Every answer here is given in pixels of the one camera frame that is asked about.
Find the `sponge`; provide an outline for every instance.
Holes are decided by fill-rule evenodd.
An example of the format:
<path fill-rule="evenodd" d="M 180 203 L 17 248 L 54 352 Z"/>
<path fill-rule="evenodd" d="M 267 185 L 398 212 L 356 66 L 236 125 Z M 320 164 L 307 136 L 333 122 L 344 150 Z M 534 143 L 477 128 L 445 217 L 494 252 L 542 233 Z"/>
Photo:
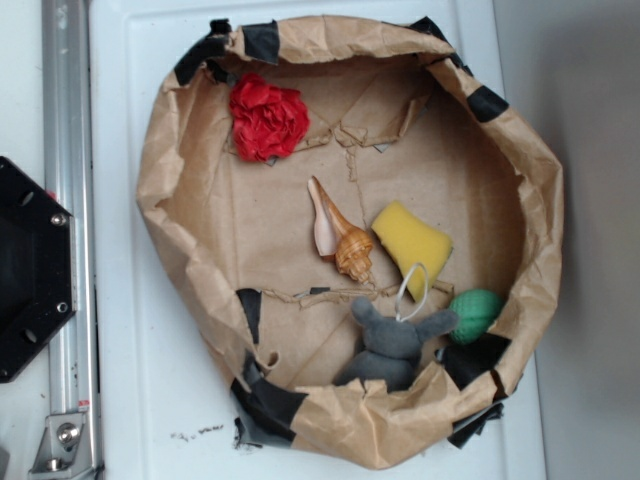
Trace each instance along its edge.
<path fill-rule="evenodd" d="M 391 202 L 371 225 L 382 246 L 398 265 L 403 277 L 416 263 L 422 263 L 429 274 L 428 288 L 433 286 L 453 249 L 451 238 L 424 223 L 397 200 Z M 425 295 L 424 273 L 416 270 L 407 289 L 416 302 Z"/>

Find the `green ball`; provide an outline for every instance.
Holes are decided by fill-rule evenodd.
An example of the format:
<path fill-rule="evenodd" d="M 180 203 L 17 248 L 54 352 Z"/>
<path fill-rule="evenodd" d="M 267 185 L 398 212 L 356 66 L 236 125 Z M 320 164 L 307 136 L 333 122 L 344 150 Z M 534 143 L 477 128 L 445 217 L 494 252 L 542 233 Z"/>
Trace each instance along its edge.
<path fill-rule="evenodd" d="M 467 290 L 453 299 L 449 308 L 460 317 L 449 336 L 459 345 L 475 342 L 498 318 L 504 301 L 489 290 Z"/>

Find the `gray plush toy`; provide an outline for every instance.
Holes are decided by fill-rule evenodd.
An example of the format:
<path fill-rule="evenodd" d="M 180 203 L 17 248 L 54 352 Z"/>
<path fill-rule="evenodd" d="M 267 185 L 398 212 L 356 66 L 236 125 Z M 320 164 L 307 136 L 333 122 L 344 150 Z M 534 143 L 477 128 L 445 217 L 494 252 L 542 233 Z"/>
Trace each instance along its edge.
<path fill-rule="evenodd" d="M 414 370 L 420 363 L 422 345 L 427 340 L 449 333 L 458 325 L 458 315 L 441 310 L 418 323 L 399 322 L 383 317 L 366 297 L 358 297 L 351 305 L 356 321 L 364 327 L 365 350 L 349 362 L 336 378 L 336 385 L 351 380 L 384 380 L 387 391 L 408 389 L 414 381 Z"/>

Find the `aluminum rail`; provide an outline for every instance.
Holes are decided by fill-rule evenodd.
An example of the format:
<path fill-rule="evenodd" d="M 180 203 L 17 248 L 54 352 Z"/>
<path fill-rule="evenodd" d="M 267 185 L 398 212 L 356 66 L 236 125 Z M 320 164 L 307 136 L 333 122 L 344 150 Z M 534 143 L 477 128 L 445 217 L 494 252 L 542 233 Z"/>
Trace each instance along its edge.
<path fill-rule="evenodd" d="M 72 465 L 39 452 L 31 479 L 95 478 L 102 469 L 87 9 L 85 0 L 42 1 L 45 188 L 75 219 L 77 312 L 49 344 L 51 416 L 40 448 L 46 452 L 47 441 L 65 447 L 69 437 L 53 429 L 69 416 L 81 423 L 73 426 L 81 433 L 82 454 Z"/>

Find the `paper bag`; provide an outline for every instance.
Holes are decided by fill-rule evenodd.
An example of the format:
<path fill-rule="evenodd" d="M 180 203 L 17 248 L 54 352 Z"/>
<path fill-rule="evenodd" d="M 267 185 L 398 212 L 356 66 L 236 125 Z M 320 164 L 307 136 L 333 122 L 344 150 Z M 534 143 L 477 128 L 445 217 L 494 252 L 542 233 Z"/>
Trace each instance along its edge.
<path fill-rule="evenodd" d="M 306 137 L 273 166 L 242 161 L 231 139 L 231 84 L 248 72 L 299 90 L 309 110 Z M 392 316 L 401 276 L 379 243 L 367 286 L 321 260 L 312 175 L 365 230 L 399 200 L 446 232 L 439 280 L 451 288 L 432 289 L 425 312 L 489 289 L 506 300 L 489 333 L 428 342 L 409 390 L 333 386 L 361 336 L 351 300 Z M 556 308 L 561 167 L 428 18 L 212 22 L 158 93 L 137 199 L 252 442 L 402 462 L 510 395 Z"/>

